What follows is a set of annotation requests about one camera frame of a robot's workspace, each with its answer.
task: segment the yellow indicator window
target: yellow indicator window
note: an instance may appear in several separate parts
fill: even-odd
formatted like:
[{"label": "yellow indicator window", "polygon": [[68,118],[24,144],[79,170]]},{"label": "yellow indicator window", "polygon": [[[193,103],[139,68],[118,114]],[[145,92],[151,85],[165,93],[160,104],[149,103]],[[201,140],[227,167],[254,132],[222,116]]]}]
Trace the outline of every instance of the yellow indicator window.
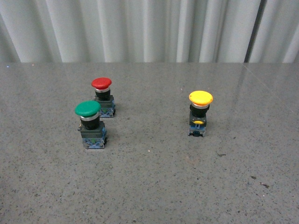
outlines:
[{"label": "yellow indicator window", "polygon": [[202,125],[204,124],[203,121],[200,121],[200,120],[196,120],[196,121],[192,121],[194,124],[197,124],[197,125]]},{"label": "yellow indicator window", "polygon": [[190,93],[189,99],[197,105],[208,105],[213,101],[213,96],[206,91],[198,90]]}]

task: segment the granite surface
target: granite surface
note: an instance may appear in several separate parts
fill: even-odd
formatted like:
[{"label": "granite surface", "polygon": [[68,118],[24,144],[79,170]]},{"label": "granite surface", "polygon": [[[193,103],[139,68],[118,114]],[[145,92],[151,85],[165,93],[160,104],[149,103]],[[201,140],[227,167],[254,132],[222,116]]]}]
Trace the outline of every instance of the granite surface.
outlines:
[{"label": "granite surface", "polygon": [[[97,77],[116,116],[87,151],[74,108]],[[0,63],[0,86],[1,224],[299,223],[299,64]]]}]

